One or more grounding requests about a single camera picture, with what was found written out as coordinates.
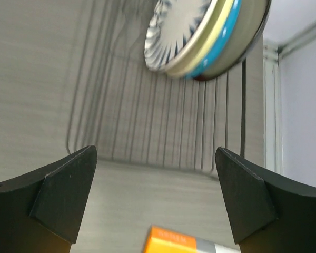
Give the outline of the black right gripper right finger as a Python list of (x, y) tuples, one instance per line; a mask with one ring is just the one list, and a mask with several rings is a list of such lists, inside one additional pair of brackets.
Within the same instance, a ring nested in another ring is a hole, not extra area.
[(219, 147), (216, 169), (241, 252), (316, 252), (316, 187)]

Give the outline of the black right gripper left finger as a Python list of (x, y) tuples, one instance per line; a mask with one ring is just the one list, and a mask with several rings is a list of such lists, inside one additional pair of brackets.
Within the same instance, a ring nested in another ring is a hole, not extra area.
[(69, 252), (76, 243), (97, 164), (86, 146), (0, 182), (0, 252)]

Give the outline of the blue polka dot plate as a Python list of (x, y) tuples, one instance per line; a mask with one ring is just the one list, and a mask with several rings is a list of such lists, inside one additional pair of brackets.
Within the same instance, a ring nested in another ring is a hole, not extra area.
[(206, 69), (210, 67), (212, 63), (219, 57), (222, 50), (226, 46), (228, 39), (234, 29), (234, 26), (237, 22), (239, 12), (241, 9), (242, 1), (234, 1), (233, 6), (229, 12), (227, 20), (220, 30), (220, 34), (217, 39), (213, 42), (212, 47), (206, 56), (201, 60), (201, 62), (194, 68), (191, 72), (185, 74), (187, 79), (193, 78), (202, 74)]

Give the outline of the dark red rimmed plate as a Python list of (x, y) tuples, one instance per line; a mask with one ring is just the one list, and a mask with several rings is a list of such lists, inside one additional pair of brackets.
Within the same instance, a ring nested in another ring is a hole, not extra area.
[(194, 79), (197, 81), (214, 79), (243, 61), (262, 35), (270, 6), (271, 1), (242, 1), (238, 19), (223, 52)]

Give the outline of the white blue striped plate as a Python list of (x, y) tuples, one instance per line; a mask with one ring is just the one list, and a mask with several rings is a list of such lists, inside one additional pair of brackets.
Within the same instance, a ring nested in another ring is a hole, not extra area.
[(165, 71), (174, 67), (189, 52), (218, 6), (218, 1), (158, 1), (144, 42), (147, 68)]

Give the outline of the cream plate with twig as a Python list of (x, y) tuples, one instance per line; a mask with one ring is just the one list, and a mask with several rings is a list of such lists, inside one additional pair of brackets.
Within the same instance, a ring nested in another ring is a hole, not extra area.
[(220, 30), (227, 20), (233, 3), (234, 0), (217, 2), (218, 6), (215, 7), (207, 25), (195, 42), (195, 45), (191, 48), (190, 52), (182, 58), (180, 63), (166, 71), (167, 75), (171, 77), (182, 77), (197, 67), (209, 52), (213, 42), (219, 36)]

